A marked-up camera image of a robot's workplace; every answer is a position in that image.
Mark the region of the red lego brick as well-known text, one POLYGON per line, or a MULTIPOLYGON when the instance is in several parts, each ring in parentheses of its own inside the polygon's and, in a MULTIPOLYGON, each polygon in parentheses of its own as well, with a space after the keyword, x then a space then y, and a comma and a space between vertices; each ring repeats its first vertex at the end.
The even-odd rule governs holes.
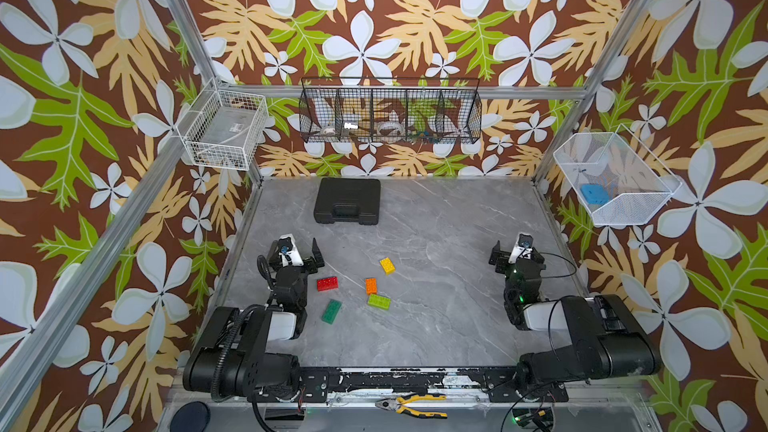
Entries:
POLYGON ((316 288, 319 292, 335 290, 338 287, 338 278, 335 276, 321 278, 316 281, 316 288))

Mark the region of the dark green lego brick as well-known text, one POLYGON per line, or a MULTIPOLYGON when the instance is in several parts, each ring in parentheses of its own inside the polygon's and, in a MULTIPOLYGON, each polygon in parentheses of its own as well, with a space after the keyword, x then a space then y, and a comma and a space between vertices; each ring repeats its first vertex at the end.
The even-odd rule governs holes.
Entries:
POLYGON ((333 324, 341 310, 342 303, 337 300, 330 300, 321 315, 321 321, 327 324, 333 324))

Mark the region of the orange lego brick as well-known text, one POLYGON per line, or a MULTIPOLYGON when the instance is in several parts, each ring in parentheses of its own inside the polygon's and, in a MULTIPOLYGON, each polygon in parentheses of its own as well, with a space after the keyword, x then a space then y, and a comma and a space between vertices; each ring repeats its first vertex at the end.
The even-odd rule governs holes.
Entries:
POLYGON ((365 291, 367 295, 375 295, 378 293, 378 283, 376 278, 367 278, 365 280, 365 291))

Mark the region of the lime green lego brick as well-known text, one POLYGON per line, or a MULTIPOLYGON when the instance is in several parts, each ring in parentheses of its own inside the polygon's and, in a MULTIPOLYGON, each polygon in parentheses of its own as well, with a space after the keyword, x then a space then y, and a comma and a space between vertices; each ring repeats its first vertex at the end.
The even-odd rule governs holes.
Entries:
POLYGON ((391 306, 391 300, 378 294, 370 294, 368 296, 367 304, 377 309, 389 310, 391 306))

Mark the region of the yellow lego brick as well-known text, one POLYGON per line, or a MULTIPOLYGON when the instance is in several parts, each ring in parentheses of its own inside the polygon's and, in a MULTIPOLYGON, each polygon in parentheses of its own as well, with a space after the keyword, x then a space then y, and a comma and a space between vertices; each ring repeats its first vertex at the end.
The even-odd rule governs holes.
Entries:
POLYGON ((394 264, 389 258, 381 259, 379 263, 386 275, 390 275, 396 271, 394 264))

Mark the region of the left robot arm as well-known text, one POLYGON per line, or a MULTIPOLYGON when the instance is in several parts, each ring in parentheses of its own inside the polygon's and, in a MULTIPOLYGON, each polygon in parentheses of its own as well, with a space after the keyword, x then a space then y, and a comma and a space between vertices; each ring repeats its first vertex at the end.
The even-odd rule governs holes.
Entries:
POLYGON ((184 368, 184 389, 207 393, 216 402, 231 397, 253 401, 260 395, 295 399, 300 391, 298 357, 269 353, 266 348, 270 342, 301 335, 307 319, 308 278, 324 266, 316 241, 304 256, 292 235, 275 240, 266 256, 257 257, 269 292, 266 302, 243 309, 215 308, 184 368))

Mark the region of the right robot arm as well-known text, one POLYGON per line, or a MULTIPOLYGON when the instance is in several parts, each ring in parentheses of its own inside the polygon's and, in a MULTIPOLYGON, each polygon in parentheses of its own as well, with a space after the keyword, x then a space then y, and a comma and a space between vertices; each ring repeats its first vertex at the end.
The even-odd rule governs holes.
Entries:
POLYGON ((626 304, 614 294, 540 297, 547 277, 545 254, 521 234, 510 251, 499 243, 488 263, 504 277, 503 302, 509 322, 521 331, 544 332, 545 351, 526 353, 516 365, 514 387, 538 392, 567 382, 653 375, 662 359, 626 304))

